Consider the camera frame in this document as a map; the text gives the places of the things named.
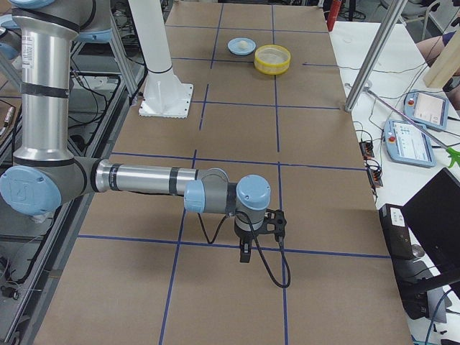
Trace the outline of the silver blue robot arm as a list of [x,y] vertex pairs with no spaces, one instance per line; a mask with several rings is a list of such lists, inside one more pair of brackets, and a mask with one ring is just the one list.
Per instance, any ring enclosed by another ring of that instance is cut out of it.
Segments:
[[114,164],[76,157],[67,147],[70,52],[79,36],[109,41],[108,1],[14,1],[22,33],[22,145],[1,176],[15,211],[39,216],[79,196],[108,190],[181,196],[187,211],[234,217],[240,260],[248,262],[267,230],[270,185],[248,175],[230,183],[221,169]]

